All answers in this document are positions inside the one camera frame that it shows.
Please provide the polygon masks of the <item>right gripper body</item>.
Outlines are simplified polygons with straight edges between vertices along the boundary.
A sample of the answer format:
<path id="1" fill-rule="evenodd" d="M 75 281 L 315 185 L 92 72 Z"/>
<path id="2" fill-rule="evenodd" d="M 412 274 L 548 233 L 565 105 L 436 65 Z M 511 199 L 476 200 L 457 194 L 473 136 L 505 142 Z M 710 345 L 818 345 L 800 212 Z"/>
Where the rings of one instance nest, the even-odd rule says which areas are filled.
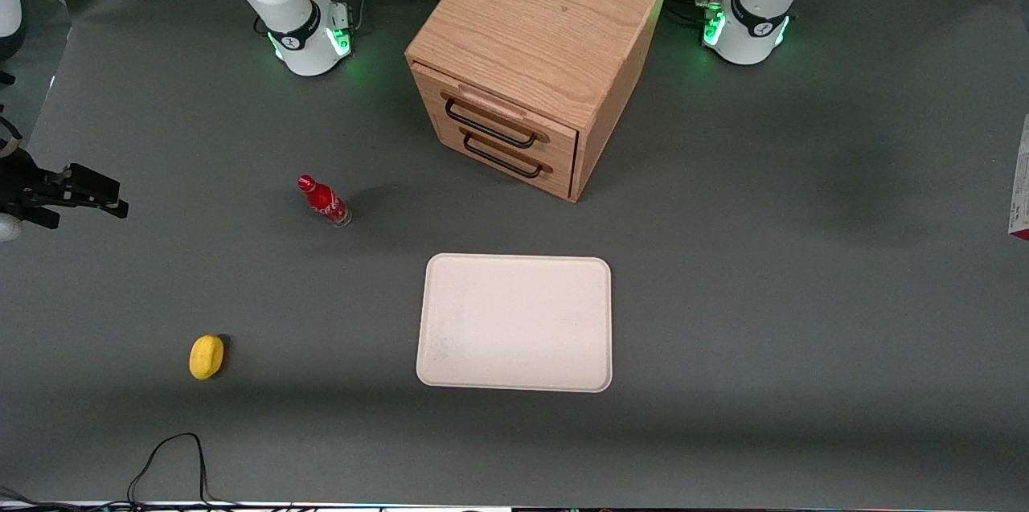
<path id="1" fill-rule="evenodd" d="M 37 167 L 33 157 L 24 150 L 3 150 L 1 158 L 2 213 L 16 223 L 33 225 L 59 225 L 61 215 L 47 209 L 51 198 L 64 196 L 62 180 L 68 167 L 50 171 Z"/>

